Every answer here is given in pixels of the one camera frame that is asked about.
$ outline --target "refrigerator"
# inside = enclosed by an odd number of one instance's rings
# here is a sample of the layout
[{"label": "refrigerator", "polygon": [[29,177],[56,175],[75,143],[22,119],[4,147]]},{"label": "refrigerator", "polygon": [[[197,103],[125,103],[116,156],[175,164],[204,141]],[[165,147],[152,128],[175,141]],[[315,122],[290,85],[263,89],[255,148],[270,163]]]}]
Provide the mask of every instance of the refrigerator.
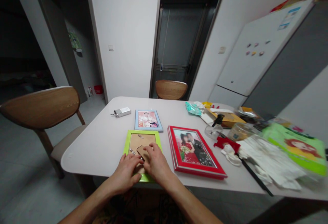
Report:
[{"label": "refrigerator", "polygon": [[246,24],[209,101],[277,115],[327,65],[326,10],[306,0]]}]

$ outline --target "red bucket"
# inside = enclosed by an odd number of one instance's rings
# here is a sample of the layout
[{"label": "red bucket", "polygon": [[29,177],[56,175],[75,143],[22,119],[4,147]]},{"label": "red bucket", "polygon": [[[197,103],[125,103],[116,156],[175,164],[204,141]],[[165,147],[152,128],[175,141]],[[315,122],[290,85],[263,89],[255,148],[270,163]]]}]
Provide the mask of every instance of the red bucket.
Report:
[{"label": "red bucket", "polygon": [[97,94],[103,93],[103,88],[101,85],[95,85],[95,93],[97,93]]}]

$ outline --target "red photo frame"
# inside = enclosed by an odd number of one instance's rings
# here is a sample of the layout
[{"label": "red photo frame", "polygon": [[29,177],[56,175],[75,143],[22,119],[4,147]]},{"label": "red photo frame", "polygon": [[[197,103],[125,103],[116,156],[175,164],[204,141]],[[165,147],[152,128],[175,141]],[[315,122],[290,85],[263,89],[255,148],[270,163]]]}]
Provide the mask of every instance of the red photo frame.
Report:
[{"label": "red photo frame", "polygon": [[223,180],[227,174],[196,129],[168,126],[174,170]]}]

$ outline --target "glass door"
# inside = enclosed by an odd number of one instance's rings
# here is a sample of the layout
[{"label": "glass door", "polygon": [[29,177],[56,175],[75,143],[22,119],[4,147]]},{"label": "glass door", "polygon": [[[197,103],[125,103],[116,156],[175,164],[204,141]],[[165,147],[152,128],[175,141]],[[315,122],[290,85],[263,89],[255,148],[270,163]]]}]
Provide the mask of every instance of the glass door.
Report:
[{"label": "glass door", "polygon": [[202,4],[170,4],[161,8],[152,98],[157,98],[157,80],[187,81],[204,11]]}]

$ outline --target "blue photo frame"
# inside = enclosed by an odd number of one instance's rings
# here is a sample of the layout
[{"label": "blue photo frame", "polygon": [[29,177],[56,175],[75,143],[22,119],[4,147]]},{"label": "blue photo frame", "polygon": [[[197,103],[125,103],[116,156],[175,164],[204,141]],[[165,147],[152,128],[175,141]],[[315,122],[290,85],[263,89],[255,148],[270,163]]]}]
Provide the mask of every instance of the blue photo frame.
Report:
[{"label": "blue photo frame", "polygon": [[[139,112],[144,112],[144,116],[139,120]],[[136,109],[136,119],[135,119],[135,130],[143,130],[143,131],[159,131],[163,132],[163,127],[161,121],[158,117],[157,111],[154,109]]]}]

